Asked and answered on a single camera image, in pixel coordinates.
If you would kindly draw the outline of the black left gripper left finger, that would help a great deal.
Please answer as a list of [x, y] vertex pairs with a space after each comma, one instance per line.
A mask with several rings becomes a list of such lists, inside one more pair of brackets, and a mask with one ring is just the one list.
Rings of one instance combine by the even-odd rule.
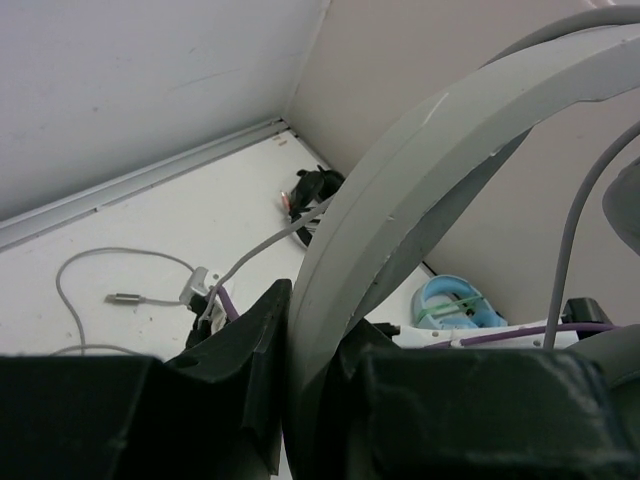
[[292, 284], [169, 361], [1, 360], [5, 479], [267, 479], [281, 453]]

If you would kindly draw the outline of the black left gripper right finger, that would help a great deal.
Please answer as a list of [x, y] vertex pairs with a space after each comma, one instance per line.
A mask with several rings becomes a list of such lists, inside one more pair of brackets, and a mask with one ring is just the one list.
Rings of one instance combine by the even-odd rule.
[[575, 353], [403, 349], [359, 323], [319, 416], [323, 479], [635, 479], [639, 445]]

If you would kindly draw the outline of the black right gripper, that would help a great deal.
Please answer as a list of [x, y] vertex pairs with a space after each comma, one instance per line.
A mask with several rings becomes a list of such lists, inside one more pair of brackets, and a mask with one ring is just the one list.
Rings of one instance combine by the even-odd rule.
[[228, 294], [219, 294], [211, 316], [200, 320], [199, 316], [207, 306], [207, 299], [200, 295], [195, 295], [189, 302], [188, 308], [196, 315], [192, 328], [185, 342], [185, 349], [191, 349], [202, 343], [222, 328], [240, 317], [231, 297]]

